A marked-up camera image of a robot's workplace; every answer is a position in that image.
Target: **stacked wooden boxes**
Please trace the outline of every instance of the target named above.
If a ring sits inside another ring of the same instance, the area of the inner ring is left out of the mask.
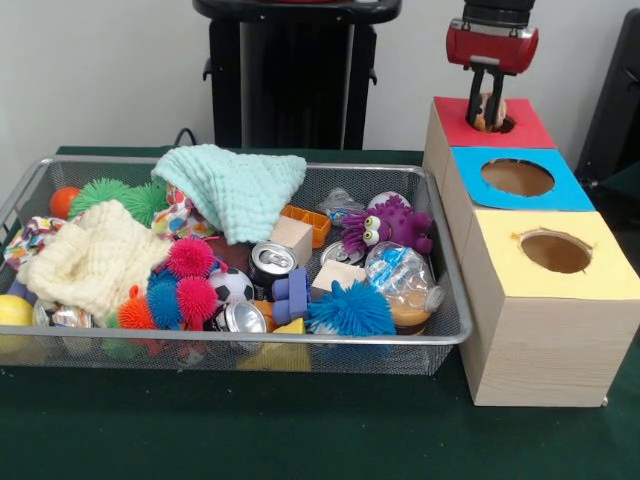
[[[640,279],[527,100],[508,133],[433,103],[435,177],[475,318],[461,346],[476,405],[603,403],[640,324]]]

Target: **orange spiky ball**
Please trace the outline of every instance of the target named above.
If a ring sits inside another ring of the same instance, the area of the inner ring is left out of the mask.
[[[137,286],[132,287],[129,292],[131,298],[118,309],[120,328],[154,330],[155,324],[147,304],[147,298],[140,296],[139,293],[140,290]]]

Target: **mint green washcloth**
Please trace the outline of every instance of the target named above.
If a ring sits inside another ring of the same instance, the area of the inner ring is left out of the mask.
[[[304,158],[292,155],[246,155],[196,145],[167,152],[151,177],[182,190],[232,245],[269,239],[306,168]]]

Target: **metal basket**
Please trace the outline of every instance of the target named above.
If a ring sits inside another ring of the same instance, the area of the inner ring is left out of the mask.
[[[108,177],[129,185],[148,182],[155,159],[55,157],[35,163],[0,209],[5,240],[18,224],[46,216],[49,199],[63,186],[83,186]],[[0,364],[54,367],[100,367],[203,370],[273,370],[335,373],[432,375],[453,345],[471,333],[471,315],[453,244],[435,181],[417,167],[309,164],[306,179],[293,197],[296,206],[314,209],[334,187],[344,187],[367,203],[390,190],[404,195],[418,211],[433,215],[435,250],[430,256],[434,278],[446,291],[439,311],[424,335],[369,338],[335,335],[232,334],[217,332],[132,331],[0,327]],[[328,243],[339,238],[332,231]],[[314,277],[321,250],[307,265]],[[0,292],[15,274],[0,266]]]

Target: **yellow box top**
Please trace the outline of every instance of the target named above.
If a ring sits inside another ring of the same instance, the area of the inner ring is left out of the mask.
[[[506,296],[640,299],[640,278],[599,213],[477,210],[476,217]]]

